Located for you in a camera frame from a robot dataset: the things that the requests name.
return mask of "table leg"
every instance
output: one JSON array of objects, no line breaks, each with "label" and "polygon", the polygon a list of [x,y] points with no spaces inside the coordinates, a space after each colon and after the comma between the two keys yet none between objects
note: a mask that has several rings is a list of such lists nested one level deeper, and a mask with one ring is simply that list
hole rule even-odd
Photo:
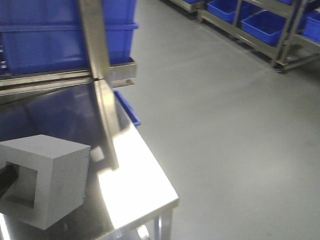
[{"label": "table leg", "polygon": [[154,219],[154,240],[170,240],[172,230],[172,211]]}]

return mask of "caster wheel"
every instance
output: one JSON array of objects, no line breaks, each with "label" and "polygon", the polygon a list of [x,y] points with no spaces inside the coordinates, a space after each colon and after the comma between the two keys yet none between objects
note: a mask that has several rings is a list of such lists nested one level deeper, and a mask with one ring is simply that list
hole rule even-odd
[{"label": "caster wheel", "polygon": [[285,69],[285,66],[278,64],[278,63],[274,66],[274,69],[278,74],[286,74],[288,72]]}]

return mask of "table surface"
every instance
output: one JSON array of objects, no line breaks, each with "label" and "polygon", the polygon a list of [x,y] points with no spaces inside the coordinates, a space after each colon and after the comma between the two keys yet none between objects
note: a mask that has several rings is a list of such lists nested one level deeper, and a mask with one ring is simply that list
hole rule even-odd
[{"label": "table surface", "polygon": [[0,107],[0,141],[44,134],[92,148],[84,204],[47,230],[0,214],[3,240],[115,239],[178,205],[176,191],[118,102],[113,167],[97,108],[91,83]]}]

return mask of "blue crate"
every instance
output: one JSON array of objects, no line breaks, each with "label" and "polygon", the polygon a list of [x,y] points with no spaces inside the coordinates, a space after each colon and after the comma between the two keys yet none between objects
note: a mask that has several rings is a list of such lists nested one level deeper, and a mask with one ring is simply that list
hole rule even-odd
[{"label": "blue crate", "polygon": [[308,18],[303,35],[320,43],[320,13]]},{"label": "blue crate", "polygon": [[[128,63],[137,24],[107,25],[111,64]],[[80,25],[0,26],[8,70],[27,74],[87,68],[88,58]]]},{"label": "blue crate", "polygon": [[188,4],[195,4],[199,2],[204,2],[205,0],[184,0]]},{"label": "blue crate", "polygon": [[114,95],[118,99],[118,101],[121,103],[122,107],[124,108],[125,112],[128,114],[129,118],[133,122],[133,125],[135,127],[140,126],[141,120],[136,114],[134,108],[130,105],[130,103],[125,99],[125,97],[119,92],[118,90],[114,91]]},{"label": "blue crate", "polygon": [[[137,0],[103,0],[107,24],[133,24]],[[79,24],[78,0],[0,0],[0,25]]]},{"label": "blue crate", "polygon": [[306,28],[306,24],[309,18],[316,16],[318,14],[317,11],[310,11],[308,13],[305,13],[303,17],[301,18],[298,30],[304,30]]},{"label": "blue crate", "polygon": [[278,1],[288,5],[291,5],[294,2],[294,0],[278,0]]},{"label": "blue crate", "polygon": [[242,29],[261,41],[275,46],[279,42],[286,19],[263,11],[242,21]]},{"label": "blue crate", "polygon": [[[236,16],[237,4],[238,0],[214,0],[207,3],[207,10],[217,17],[232,24]],[[261,8],[244,2],[242,4],[239,19],[243,20],[260,10]]]}]

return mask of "epoxy floor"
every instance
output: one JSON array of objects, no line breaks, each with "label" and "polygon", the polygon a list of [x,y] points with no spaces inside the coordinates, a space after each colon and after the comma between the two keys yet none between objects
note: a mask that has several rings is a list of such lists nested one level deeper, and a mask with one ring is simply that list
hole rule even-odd
[{"label": "epoxy floor", "polygon": [[320,239],[320,62],[288,74],[167,0],[139,0],[121,88],[181,202],[172,240]]}]

